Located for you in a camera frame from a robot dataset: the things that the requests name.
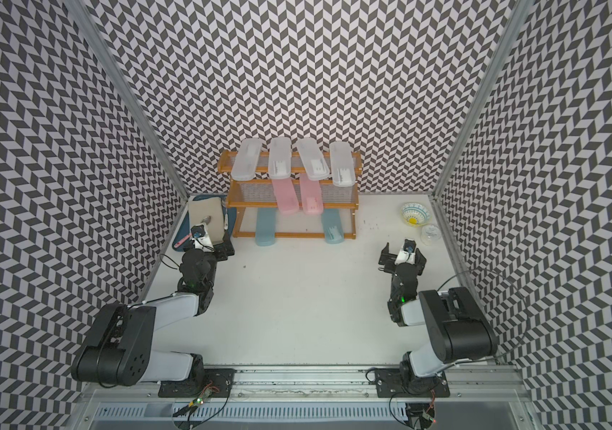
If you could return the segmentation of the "teal pencil case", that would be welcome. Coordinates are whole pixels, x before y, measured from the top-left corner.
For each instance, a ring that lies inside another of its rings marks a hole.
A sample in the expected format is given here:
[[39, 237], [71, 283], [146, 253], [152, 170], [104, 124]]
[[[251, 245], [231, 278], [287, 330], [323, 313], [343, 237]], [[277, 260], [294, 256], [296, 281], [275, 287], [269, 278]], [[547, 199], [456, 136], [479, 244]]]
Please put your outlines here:
[[345, 240], [345, 233], [338, 209], [324, 209], [321, 214], [325, 241], [329, 245], [340, 244]]
[[259, 208], [257, 212], [255, 242], [259, 247], [270, 247], [276, 243], [277, 209]]

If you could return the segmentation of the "pink pencil case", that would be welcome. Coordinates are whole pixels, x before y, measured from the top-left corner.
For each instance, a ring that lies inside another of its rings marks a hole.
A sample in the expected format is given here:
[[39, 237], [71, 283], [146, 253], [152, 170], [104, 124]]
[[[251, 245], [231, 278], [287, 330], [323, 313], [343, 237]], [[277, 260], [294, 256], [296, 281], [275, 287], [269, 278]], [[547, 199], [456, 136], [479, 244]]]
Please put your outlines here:
[[299, 177], [302, 211], [307, 215], [321, 215], [324, 211], [322, 191], [318, 180], [311, 180], [306, 174]]
[[273, 192], [277, 202], [277, 209], [283, 215], [298, 213], [300, 204], [291, 178], [272, 179]]

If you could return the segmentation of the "clear pencil case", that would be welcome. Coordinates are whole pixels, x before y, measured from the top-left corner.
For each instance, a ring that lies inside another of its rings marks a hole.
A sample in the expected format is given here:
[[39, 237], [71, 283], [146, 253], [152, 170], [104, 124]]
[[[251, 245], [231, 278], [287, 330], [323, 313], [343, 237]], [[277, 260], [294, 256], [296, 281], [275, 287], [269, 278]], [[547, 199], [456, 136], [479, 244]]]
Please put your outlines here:
[[346, 142], [334, 142], [329, 145], [329, 153], [333, 184], [338, 187], [353, 186], [356, 173], [351, 146]]
[[292, 140], [273, 138], [268, 145], [268, 176], [271, 180], [287, 179], [292, 173]]
[[295, 146], [309, 180], [320, 181], [329, 178], [329, 165], [325, 161], [324, 154], [315, 139], [300, 139], [296, 142]]
[[255, 138], [245, 139], [241, 142], [234, 157], [231, 171], [232, 180], [246, 182], [256, 177], [256, 169], [264, 143], [263, 140]]

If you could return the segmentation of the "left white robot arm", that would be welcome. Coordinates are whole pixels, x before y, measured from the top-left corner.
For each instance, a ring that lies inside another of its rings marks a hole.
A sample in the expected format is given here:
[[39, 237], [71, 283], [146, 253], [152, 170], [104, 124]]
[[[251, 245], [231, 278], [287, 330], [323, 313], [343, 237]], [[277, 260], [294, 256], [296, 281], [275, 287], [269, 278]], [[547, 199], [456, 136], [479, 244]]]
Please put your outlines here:
[[134, 305], [112, 303], [96, 315], [71, 364], [71, 376], [105, 389], [159, 383], [158, 396], [199, 396], [211, 389], [199, 354], [154, 349], [154, 334], [203, 315], [214, 297], [218, 251], [209, 245], [185, 250], [177, 290]]

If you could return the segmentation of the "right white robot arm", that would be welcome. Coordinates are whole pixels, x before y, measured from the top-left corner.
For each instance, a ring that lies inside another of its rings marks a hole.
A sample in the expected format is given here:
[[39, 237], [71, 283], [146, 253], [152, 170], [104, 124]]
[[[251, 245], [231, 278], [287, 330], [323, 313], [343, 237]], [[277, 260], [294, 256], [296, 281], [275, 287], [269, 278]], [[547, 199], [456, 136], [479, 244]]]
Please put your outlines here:
[[466, 287], [418, 290], [427, 260], [415, 241], [407, 239], [397, 253], [386, 245], [379, 269], [390, 275], [387, 302], [390, 320], [399, 327], [422, 326], [428, 342], [404, 354], [397, 369], [375, 372], [379, 396], [415, 397], [449, 392], [442, 387], [444, 372], [463, 362], [479, 361], [497, 353], [498, 340], [480, 306]]

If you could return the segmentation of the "wooden two-tier shelf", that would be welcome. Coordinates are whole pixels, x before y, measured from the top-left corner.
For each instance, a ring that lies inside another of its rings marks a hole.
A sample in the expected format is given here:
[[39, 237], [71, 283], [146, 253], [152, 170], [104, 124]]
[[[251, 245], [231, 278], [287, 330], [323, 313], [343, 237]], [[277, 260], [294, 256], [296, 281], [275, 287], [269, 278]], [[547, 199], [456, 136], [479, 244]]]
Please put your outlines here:
[[[259, 208], [276, 208], [277, 202], [268, 174], [268, 153], [261, 152], [256, 177], [251, 181], [231, 180], [226, 201], [229, 208], [237, 210], [233, 228], [234, 238], [255, 238], [257, 212]], [[276, 238], [324, 238], [321, 215], [307, 215], [302, 211], [299, 177], [306, 174], [297, 153], [292, 156], [291, 179], [297, 194], [300, 210], [292, 215], [283, 215], [277, 209]], [[320, 181], [324, 209], [338, 209], [345, 239], [356, 238], [356, 213], [359, 210], [359, 184], [338, 187], [332, 179]]]

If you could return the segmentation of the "dark teal tray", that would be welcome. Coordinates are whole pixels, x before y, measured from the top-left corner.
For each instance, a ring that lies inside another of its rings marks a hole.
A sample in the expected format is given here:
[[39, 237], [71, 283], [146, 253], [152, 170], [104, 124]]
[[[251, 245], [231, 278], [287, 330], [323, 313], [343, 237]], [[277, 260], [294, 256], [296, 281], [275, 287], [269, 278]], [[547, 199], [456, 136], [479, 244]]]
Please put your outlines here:
[[173, 250], [211, 247], [217, 259], [234, 255], [231, 241], [237, 210], [229, 208], [224, 195], [197, 195], [187, 203], [187, 211], [173, 240]]

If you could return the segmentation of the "beige folded cloth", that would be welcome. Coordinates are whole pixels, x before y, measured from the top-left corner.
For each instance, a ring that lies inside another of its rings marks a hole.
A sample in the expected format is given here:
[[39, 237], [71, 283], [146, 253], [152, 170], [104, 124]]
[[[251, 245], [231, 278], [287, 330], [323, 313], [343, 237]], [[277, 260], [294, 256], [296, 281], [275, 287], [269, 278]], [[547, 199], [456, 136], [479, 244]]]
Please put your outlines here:
[[211, 197], [205, 200], [190, 201], [187, 205], [190, 226], [200, 225], [209, 217], [207, 234], [213, 244], [219, 243], [225, 236], [225, 215], [220, 197]]

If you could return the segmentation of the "small clear glass cup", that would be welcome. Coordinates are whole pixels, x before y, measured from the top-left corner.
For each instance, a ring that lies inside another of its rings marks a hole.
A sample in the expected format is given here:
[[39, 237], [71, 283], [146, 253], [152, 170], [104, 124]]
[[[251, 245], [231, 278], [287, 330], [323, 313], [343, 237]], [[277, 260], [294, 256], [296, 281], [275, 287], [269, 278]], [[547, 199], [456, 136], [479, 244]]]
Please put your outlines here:
[[421, 228], [421, 240], [425, 245], [432, 245], [442, 240], [442, 232], [435, 224], [426, 224]]

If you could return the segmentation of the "patterned bowl yellow centre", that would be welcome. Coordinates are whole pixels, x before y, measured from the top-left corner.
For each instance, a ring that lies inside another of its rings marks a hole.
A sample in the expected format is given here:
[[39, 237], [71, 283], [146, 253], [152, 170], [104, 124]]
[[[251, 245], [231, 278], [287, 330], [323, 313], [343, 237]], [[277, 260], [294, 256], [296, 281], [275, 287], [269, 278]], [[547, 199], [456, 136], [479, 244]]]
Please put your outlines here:
[[401, 216], [407, 225], [421, 227], [431, 221], [431, 211], [418, 202], [406, 202], [401, 206]]

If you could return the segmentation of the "pink handled spoon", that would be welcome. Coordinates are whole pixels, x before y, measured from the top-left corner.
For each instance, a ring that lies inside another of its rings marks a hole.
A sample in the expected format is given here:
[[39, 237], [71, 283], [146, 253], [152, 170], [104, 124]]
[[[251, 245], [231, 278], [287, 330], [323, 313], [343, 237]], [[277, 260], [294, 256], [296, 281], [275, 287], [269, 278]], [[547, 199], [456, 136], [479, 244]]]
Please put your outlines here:
[[[198, 224], [205, 223], [205, 224], [209, 225], [209, 222], [211, 222], [211, 220], [212, 220], [211, 216], [206, 216]], [[174, 250], [179, 251], [181, 249], [184, 249], [184, 247], [186, 245], [191, 243], [191, 227], [193, 227], [193, 226], [194, 225], [191, 225], [189, 217], [186, 217], [184, 219], [184, 221], [182, 222], [182, 227], [180, 227], [180, 229], [178, 229], [177, 234], [175, 236], [175, 239], [173, 240], [173, 249]]]

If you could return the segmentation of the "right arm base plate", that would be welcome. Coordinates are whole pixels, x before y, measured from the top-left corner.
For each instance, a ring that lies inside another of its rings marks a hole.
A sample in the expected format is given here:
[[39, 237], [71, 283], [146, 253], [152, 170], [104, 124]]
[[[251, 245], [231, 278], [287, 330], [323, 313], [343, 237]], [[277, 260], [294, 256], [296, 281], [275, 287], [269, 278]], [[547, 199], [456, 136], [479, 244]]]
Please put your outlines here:
[[417, 377], [402, 374], [399, 369], [373, 368], [372, 383], [379, 398], [411, 397], [439, 398], [450, 397], [449, 383], [444, 376]]

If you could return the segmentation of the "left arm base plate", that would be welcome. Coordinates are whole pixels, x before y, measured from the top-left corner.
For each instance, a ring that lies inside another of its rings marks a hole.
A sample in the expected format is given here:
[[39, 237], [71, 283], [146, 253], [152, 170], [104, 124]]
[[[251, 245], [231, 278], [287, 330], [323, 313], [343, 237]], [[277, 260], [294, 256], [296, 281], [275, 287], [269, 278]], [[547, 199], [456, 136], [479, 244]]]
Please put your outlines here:
[[215, 387], [212, 398], [227, 398], [234, 384], [235, 370], [233, 368], [207, 369], [200, 381], [185, 380], [180, 382], [160, 383], [157, 396], [163, 399], [192, 400], [200, 397], [202, 390]]

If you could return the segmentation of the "aluminium front rail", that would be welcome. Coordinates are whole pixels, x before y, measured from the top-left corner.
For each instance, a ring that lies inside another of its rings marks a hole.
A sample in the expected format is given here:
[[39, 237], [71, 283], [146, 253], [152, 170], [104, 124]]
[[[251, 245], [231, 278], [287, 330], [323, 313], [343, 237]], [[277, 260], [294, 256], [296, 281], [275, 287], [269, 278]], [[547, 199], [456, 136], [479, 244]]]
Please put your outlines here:
[[69, 429], [393, 428], [416, 424], [432, 406], [436, 428], [538, 429], [541, 424], [513, 365], [460, 364], [444, 372], [450, 397], [379, 398], [365, 365], [245, 365], [235, 370], [227, 398], [208, 398], [192, 415], [192, 400], [157, 396], [158, 383], [104, 389], [89, 385]]

